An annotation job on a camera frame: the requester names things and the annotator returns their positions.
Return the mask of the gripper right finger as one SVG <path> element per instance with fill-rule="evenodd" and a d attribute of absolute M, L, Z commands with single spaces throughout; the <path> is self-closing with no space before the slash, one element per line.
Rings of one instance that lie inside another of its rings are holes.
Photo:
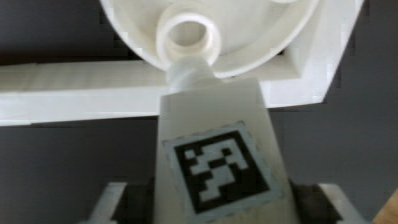
<path fill-rule="evenodd" d="M 290 186 L 299 224 L 372 224 L 336 184 L 290 182 Z"/>

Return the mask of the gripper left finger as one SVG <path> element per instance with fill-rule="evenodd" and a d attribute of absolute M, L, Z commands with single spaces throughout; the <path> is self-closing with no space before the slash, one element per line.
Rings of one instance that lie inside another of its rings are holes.
<path fill-rule="evenodd" d="M 153 183 L 111 182 L 79 224 L 153 224 Z"/>

